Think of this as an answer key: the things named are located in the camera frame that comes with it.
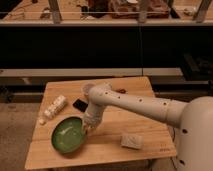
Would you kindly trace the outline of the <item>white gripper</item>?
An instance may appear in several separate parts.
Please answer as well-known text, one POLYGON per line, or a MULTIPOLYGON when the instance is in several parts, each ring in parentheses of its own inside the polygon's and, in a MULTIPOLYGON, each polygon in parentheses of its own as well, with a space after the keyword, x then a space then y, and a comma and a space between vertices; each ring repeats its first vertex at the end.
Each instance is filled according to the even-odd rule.
POLYGON ((85 134, 90 134, 90 133, 94 132, 98 126, 99 126, 98 123, 91 124, 91 123, 84 121, 83 125, 82 125, 82 132, 85 134))

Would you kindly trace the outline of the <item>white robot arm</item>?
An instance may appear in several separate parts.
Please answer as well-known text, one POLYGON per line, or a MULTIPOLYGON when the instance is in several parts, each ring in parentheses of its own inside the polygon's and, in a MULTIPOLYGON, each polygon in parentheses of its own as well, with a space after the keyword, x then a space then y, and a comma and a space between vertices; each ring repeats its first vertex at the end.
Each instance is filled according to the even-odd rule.
POLYGON ((107 106, 115 106, 180 130, 177 171, 213 171, 213 97, 190 102, 121 94, 108 83, 88 86, 87 127, 97 128, 107 106))

